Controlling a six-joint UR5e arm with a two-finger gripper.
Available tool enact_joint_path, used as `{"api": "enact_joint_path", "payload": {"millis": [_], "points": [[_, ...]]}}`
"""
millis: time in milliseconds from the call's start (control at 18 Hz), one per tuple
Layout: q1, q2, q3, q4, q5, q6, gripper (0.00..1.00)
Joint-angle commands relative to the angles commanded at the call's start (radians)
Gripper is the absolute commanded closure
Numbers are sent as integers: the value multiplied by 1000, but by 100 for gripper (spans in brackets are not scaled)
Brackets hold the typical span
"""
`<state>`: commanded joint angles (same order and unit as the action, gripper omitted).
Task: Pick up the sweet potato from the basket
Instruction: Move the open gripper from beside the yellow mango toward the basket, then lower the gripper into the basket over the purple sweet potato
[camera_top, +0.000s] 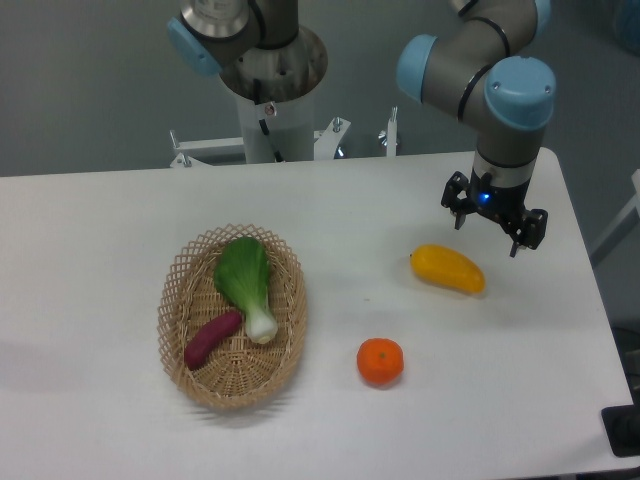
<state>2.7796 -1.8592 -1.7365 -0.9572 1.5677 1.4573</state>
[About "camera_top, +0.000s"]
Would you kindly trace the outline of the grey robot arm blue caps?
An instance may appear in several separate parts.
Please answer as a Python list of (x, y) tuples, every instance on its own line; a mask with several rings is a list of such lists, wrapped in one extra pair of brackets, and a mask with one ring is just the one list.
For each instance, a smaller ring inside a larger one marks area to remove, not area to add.
[[(497, 224), (515, 249), (536, 249), (548, 215), (525, 197), (556, 80), (543, 62), (523, 57), (547, 23), (546, 1), (457, 1), (463, 25), (449, 39), (414, 37), (396, 66), (399, 89), (473, 128), (472, 172), (454, 174), (441, 203), (457, 225), (478, 214)], [(328, 66), (323, 42), (299, 21), (294, 1), (184, 1), (169, 20), (171, 44), (202, 76), (217, 76), (235, 97), (250, 163), (332, 158), (342, 135), (312, 125), (313, 96)]]

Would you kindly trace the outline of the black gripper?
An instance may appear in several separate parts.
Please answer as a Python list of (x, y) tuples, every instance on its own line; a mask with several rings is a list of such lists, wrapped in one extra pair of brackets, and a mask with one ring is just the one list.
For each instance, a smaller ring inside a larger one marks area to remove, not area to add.
[(455, 217), (454, 228), (460, 230), (470, 214), (478, 214), (495, 223), (507, 224), (506, 233), (512, 240), (510, 257), (520, 250), (537, 250), (546, 235), (548, 212), (526, 210), (525, 198), (530, 181), (512, 187), (498, 187), (486, 174), (482, 179), (475, 172), (467, 178), (456, 171), (447, 181), (441, 205)]

